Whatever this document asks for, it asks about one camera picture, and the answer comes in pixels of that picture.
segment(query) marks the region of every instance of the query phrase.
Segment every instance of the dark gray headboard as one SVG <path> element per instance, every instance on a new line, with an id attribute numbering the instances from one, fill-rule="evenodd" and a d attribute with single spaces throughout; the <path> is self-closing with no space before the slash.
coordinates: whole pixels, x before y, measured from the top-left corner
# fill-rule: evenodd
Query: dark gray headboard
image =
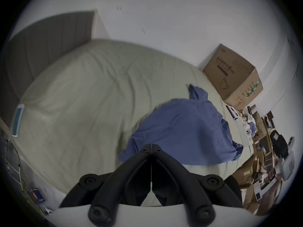
<path id="1" fill-rule="evenodd" d="M 94 14 L 84 11 L 48 17 L 9 41 L 0 62 L 0 118 L 8 126 L 34 79 L 56 59 L 91 40 Z"/>

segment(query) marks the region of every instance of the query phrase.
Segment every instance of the white cable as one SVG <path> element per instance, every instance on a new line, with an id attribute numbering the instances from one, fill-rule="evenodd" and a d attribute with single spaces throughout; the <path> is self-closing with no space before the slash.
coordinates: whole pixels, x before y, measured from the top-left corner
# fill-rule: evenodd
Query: white cable
<path id="1" fill-rule="evenodd" d="M 292 81 L 294 80 L 294 78 L 297 76 L 298 69 L 299 69 L 299 63 L 298 63 L 298 65 L 297 65 L 296 71 L 294 72 L 294 76 L 293 76 L 293 78 L 292 78 L 292 80 L 291 80 L 289 86 L 287 87 L 286 91 L 283 93 L 282 97 L 284 96 L 284 94 L 285 94 L 285 93 L 287 92 L 287 90 L 289 89 L 289 87 L 290 87 Z"/>

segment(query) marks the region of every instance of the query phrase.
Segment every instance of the cardboard box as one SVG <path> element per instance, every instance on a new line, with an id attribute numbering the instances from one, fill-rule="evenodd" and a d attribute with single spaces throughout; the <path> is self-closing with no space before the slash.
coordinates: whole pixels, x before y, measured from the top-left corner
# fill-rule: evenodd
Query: cardboard box
<path id="1" fill-rule="evenodd" d="M 252 177 L 254 173 L 259 172 L 259 170 L 259 158 L 256 155 L 252 155 L 232 176 L 237 180 L 240 188 L 248 188 L 251 185 L 248 179 Z"/>
<path id="2" fill-rule="evenodd" d="M 254 185 L 251 185 L 246 190 L 245 200 L 243 203 L 243 207 L 250 211 L 252 214 L 259 208 L 259 203 L 257 202 L 255 192 L 254 192 Z"/>
<path id="3" fill-rule="evenodd" d="M 222 44 L 203 72 L 222 100 L 237 110 L 242 110 L 263 90 L 256 68 Z"/>

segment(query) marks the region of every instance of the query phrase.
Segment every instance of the blue shirt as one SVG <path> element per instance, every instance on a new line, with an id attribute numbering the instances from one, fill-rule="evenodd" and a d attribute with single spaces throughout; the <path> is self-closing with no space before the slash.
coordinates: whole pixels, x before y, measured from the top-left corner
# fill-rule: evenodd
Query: blue shirt
<path id="1" fill-rule="evenodd" d="M 216 165 L 237 160 L 243 145 L 233 142 L 229 125 L 207 92 L 189 86 L 189 99 L 175 99 L 151 113 L 131 135 L 119 158 L 126 161 L 146 144 L 157 144 L 181 164 Z"/>

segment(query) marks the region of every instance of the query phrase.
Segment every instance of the bed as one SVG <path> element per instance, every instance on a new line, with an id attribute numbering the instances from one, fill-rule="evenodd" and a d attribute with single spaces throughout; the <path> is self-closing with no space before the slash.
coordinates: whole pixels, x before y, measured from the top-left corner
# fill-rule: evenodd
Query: bed
<path id="1" fill-rule="evenodd" d="M 25 107 L 12 141 L 38 176 L 68 193 L 87 173 L 114 171 L 121 164 L 118 154 L 146 115 L 171 99 L 188 98 L 190 83 L 208 92 L 244 149 L 237 161 L 185 167 L 225 179 L 252 151 L 215 88 L 198 68 L 130 43 L 92 40 L 40 73 L 19 102 Z"/>

